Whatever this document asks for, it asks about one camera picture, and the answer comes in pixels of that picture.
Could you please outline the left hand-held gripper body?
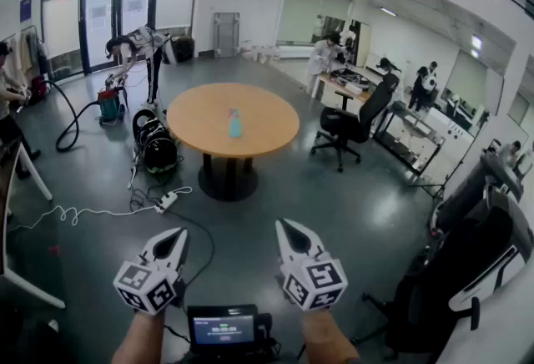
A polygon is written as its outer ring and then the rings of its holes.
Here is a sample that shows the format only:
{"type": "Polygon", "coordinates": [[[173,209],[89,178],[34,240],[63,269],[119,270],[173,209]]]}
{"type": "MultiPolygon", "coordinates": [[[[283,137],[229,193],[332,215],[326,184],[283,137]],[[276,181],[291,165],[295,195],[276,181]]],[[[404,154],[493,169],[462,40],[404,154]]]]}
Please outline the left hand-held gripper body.
{"type": "Polygon", "coordinates": [[[136,311],[158,315],[167,306],[180,306],[185,283],[180,270],[167,268],[166,260],[125,261],[113,280],[123,301],[136,311]]]}

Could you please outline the white desk with black frame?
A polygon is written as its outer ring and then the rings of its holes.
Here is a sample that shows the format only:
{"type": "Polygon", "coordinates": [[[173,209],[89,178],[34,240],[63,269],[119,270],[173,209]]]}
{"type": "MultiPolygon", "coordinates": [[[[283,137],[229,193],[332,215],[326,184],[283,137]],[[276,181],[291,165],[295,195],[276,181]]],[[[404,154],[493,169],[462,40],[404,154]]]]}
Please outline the white desk with black frame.
{"type": "Polygon", "coordinates": [[[446,141],[400,101],[381,115],[373,138],[416,177],[425,173],[446,141]]]}

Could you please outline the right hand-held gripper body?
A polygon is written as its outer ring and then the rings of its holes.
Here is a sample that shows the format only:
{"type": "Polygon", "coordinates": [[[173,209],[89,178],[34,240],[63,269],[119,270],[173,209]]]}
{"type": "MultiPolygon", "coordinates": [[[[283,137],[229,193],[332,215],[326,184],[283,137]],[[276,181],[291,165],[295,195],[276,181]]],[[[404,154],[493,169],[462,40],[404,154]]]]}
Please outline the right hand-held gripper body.
{"type": "Polygon", "coordinates": [[[280,247],[280,275],[283,294],[302,311],[333,306],[348,286],[340,260],[322,245],[307,253],[280,247]]]}

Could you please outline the clothes rack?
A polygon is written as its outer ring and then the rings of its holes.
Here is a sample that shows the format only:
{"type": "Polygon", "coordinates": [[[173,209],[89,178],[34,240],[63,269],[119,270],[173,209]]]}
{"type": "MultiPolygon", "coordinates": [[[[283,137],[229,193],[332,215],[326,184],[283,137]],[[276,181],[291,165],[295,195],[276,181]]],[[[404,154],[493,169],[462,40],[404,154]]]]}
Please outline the clothes rack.
{"type": "Polygon", "coordinates": [[[46,48],[34,25],[10,35],[4,42],[10,50],[7,71],[18,82],[29,86],[35,78],[48,76],[46,48]]]}

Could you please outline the round wooden table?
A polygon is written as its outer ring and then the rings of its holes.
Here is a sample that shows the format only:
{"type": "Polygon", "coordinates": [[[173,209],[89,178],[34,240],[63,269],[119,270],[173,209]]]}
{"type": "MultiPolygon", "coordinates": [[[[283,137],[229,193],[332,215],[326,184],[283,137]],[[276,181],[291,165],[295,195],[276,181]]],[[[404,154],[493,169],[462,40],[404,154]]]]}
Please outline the round wooden table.
{"type": "Polygon", "coordinates": [[[258,185],[254,159],[276,152],[298,134],[300,119],[280,96],[243,83],[209,83],[179,94],[169,105],[168,126],[182,144],[203,155],[200,189],[235,202],[258,185]],[[229,112],[240,111],[242,134],[229,136],[229,112]]]}

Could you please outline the wooden work desk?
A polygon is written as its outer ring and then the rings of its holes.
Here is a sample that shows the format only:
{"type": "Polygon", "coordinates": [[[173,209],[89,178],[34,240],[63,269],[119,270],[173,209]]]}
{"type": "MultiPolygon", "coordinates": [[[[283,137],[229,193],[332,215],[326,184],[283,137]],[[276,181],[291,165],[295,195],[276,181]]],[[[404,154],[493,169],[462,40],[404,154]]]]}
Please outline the wooden work desk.
{"type": "Polygon", "coordinates": [[[377,88],[376,83],[356,72],[321,73],[318,79],[320,82],[315,97],[325,105],[339,104],[340,101],[335,96],[343,98],[343,95],[364,103],[377,88]]]}

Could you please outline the person's left forearm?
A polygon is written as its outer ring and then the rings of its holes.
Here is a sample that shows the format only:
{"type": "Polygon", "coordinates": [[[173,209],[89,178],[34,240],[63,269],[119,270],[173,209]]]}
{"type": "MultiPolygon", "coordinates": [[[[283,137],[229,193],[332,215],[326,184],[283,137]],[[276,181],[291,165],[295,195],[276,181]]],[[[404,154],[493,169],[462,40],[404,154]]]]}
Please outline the person's left forearm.
{"type": "Polygon", "coordinates": [[[136,312],[111,364],[159,364],[164,340],[165,312],[136,312]]]}

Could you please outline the person's right forearm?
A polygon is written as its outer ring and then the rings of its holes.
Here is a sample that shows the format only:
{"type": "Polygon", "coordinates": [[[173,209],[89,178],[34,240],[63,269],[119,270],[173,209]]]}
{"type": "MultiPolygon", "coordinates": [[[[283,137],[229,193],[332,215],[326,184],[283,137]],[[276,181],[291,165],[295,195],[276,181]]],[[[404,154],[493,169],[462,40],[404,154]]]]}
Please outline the person's right forearm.
{"type": "Polygon", "coordinates": [[[307,311],[302,318],[309,364],[360,364],[360,354],[328,309],[307,311]]]}

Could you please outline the black mesh chair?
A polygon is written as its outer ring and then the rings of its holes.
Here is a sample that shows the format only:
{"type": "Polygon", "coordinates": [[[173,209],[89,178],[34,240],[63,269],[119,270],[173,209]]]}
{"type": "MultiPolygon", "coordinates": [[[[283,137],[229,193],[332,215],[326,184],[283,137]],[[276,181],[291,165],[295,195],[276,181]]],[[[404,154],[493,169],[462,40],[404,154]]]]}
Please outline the black mesh chair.
{"type": "Polygon", "coordinates": [[[451,308],[450,300],[491,273],[510,248],[512,227],[512,217],[497,206],[480,220],[461,221],[427,264],[403,277],[393,300],[362,294],[361,300],[372,303],[387,322],[351,342],[358,346],[383,334],[391,350],[389,361],[401,353],[428,354],[428,364],[435,364],[460,319],[467,318],[473,330],[478,328],[481,300],[470,299],[460,311],[451,308]]]}

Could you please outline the white power strip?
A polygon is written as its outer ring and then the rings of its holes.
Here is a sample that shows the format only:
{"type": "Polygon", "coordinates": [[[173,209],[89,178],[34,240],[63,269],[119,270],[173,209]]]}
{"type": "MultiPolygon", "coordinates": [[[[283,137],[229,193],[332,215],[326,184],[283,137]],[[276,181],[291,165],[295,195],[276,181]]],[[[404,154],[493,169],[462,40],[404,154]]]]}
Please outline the white power strip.
{"type": "Polygon", "coordinates": [[[154,206],[154,209],[159,214],[164,214],[170,206],[178,199],[177,193],[169,191],[161,197],[158,203],[154,206]]]}

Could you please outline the chest-mounted screen device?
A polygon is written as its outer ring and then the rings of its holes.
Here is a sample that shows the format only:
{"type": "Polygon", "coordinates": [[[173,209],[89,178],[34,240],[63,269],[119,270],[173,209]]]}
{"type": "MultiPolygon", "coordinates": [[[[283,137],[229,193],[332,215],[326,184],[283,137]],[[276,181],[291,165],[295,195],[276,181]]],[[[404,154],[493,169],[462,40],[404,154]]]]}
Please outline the chest-mounted screen device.
{"type": "Polygon", "coordinates": [[[197,355],[244,355],[276,345],[271,336],[272,315],[256,305],[189,306],[191,351],[197,355]]]}

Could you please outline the red and green vacuum cleaner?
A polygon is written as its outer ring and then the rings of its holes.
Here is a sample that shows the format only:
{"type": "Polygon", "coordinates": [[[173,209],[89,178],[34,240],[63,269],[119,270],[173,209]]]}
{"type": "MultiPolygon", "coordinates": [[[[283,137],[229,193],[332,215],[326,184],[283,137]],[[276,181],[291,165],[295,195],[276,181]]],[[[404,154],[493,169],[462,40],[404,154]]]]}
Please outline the red and green vacuum cleaner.
{"type": "Polygon", "coordinates": [[[98,106],[100,108],[99,124],[101,126],[114,126],[117,122],[122,122],[126,106],[121,103],[120,95],[124,96],[124,86],[120,81],[108,78],[105,81],[104,89],[98,92],[98,106]]]}

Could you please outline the black suitcase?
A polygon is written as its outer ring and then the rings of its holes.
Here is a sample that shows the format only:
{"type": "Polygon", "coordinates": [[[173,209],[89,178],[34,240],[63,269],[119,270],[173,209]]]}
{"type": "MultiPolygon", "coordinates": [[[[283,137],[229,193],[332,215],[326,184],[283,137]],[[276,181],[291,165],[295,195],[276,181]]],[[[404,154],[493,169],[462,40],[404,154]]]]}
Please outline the black suitcase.
{"type": "Polygon", "coordinates": [[[171,46],[176,63],[188,62],[194,57],[195,41],[191,37],[171,38],[171,46]]]}

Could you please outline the black office chair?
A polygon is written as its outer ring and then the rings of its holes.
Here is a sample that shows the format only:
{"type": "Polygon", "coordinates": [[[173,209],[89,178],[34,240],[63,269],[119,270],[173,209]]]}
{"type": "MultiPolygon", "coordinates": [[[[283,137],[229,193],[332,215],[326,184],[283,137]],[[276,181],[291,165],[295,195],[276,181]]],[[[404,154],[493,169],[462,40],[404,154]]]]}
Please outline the black office chair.
{"type": "Polygon", "coordinates": [[[342,108],[326,107],[320,115],[320,130],[315,138],[325,138],[328,140],[324,144],[314,144],[310,149],[313,155],[318,149],[333,148],[336,151],[338,168],[342,173],[344,170],[342,154],[350,153],[355,156],[355,162],[361,162],[361,155],[350,148],[350,141],[356,144],[363,144],[370,139],[371,125],[373,121],[386,109],[392,100],[394,92],[400,83],[399,78],[393,73],[387,73],[374,92],[360,107],[358,114],[349,112],[346,107],[351,96],[347,93],[338,92],[343,99],[342,108]]]}

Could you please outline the folded grey cart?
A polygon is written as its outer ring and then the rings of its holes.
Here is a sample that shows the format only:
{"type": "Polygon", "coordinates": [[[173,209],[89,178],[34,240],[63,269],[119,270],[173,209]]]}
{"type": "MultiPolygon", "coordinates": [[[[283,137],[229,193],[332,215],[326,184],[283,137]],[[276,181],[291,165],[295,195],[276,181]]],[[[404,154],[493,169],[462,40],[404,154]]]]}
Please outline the folded grey cart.
{"type": "Polygon", "coordinates": [[[239,52],[239,13],[214,14],[214,56],[232,58],[239,52]]]}

